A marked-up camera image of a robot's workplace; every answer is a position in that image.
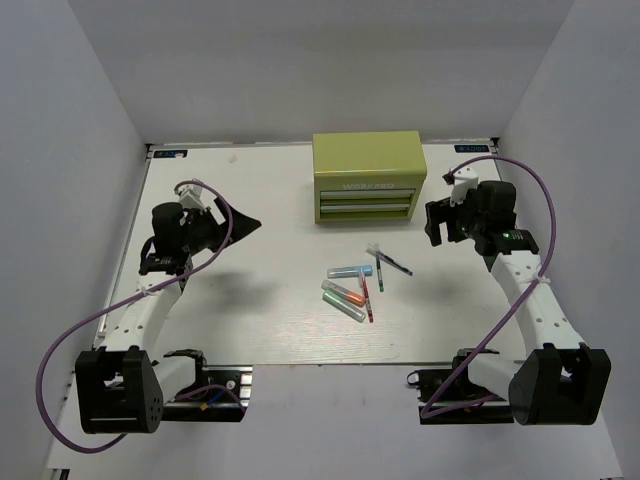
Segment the blue pen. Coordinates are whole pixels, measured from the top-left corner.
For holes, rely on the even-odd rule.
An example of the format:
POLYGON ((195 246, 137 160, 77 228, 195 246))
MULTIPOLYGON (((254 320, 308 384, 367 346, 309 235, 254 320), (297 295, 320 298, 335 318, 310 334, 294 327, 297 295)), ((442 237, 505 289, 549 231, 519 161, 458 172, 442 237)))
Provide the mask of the blue pen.
POLYGON ((400 272, 402 272, 402 273, 404 273, 404 274, 406 274, 408 276, 413 276, 414 275, 414 273, 413 273, 413 271, 411 269, 409 269, 407 266, 401 264, 400 262, 396 261, 391 256, 389 256, 388 254, 382 252, 377 245, 368 244, 367 245, 367 252, 370 253, 371 255, 373 255, 374 257, 376 257, 381 262, 387 263, 388 265, 392 266, 393 268, 397 269, 398 271, 400 271, 400 272))

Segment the green pen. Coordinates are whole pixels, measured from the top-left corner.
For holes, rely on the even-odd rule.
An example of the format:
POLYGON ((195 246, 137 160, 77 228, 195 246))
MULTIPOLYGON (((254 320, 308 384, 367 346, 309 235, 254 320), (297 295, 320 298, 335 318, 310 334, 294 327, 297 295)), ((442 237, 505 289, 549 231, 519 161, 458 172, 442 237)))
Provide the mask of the green pen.
POLYGON ((376 270, 377 270, 377 279, 378 279, 378 287, 379 291, 382 293, 385 291, 384 287, 384 277, 382 272, 382 261, 379 254, 375 254, 376 259, 376 270))

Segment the red pen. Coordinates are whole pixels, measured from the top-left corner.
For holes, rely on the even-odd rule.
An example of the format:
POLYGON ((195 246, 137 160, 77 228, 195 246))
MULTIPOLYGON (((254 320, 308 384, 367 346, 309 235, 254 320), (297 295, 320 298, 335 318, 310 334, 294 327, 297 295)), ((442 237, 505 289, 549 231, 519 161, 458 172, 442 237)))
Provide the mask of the red pen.
POLYGON ((374 315, 373 315, 373 310, 372 310, 372 306, 371 306, 371 301, 370 301, 370 295, 369 295, 369 290, 368 290, 368 286, 366 283, 366 275, 363 269, 359 270, 359 283, 360 283, 360 288, 362 290, 362 295, 364 297, 364 305, 365 305, 365 309, 367 312, 367 317, 369 320, 369 323, 373 323, 374 322, 374 315))

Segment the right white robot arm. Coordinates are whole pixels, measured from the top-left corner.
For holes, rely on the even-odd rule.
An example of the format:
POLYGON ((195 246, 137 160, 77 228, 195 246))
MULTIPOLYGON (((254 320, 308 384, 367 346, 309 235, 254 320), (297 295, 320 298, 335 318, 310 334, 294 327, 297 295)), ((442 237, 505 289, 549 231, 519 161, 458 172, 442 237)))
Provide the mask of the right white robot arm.
POLYGON ((521 425, 591 425, 599 414, 611 360, 590 348, 560 307, 531 233, 516 226, 516 189, 502 181, 450 178, 451 195, 426 206, 425 231, 433 245, 470 239, 503 290, 520 329, 526 358, 510 361, 480 346, 461 352, 453 371, 426 402, 423 419, 447 410, 434 403, 453 386, 461 397, 480 392, 508 402, 521 425))

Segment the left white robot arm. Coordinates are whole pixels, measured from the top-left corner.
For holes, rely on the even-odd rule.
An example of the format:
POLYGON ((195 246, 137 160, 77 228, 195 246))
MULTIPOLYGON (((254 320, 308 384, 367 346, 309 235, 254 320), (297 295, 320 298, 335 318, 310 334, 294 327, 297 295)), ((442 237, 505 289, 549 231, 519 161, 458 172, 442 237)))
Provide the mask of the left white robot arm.
POLYGON ((220 397, 238 399, 237 371, 214 376, 202 351, 183 348, 157 354, 155 344, 182 296, 194 255, 230 246, 260 228, 260 221, 222 200, 218 223, 209 208, 162 203, 152 210, 153 234, 141 249, 136 291, 102 344, 75 363, 80 421, 88 434, 153 433, 164 420, 183 420, 178 401, 197 419, 220 397))

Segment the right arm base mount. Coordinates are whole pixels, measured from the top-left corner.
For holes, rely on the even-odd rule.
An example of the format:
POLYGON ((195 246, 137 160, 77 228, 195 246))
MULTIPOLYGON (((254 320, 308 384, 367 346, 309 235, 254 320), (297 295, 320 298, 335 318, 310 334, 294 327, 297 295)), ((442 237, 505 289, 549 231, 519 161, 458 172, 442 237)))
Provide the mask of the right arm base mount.
MULTIPOLYGON (((471 349, 460 349, 447 364, 436 364, 410 372, 406 377, 409 388, 418 391, 418 412, 421 412, 426 402, 445 382, 455 368, 466 359, 471 349)), ((439 399, 430 407, 429 412, 451 407, 455 404, 468 405, 455 410, 449 410, 439 415, 422 418, 421 425, 499 425, 513 424, 514 418, 508 402, 496 397, 491 401, 482 399, 491 393, 484 387, 472 384, 468 379, 468 373, 459 375, 439 399)))

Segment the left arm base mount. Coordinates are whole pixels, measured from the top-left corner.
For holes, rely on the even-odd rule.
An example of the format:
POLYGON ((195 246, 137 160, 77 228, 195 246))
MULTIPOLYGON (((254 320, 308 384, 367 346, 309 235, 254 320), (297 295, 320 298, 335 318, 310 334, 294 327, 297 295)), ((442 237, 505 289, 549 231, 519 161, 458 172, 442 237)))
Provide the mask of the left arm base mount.
POLYGON ((152 367, 162 391, 164 422, 243 420, 251 397, 251 366, 214 366, 201 351, 182 349, 154 360, 152 367))

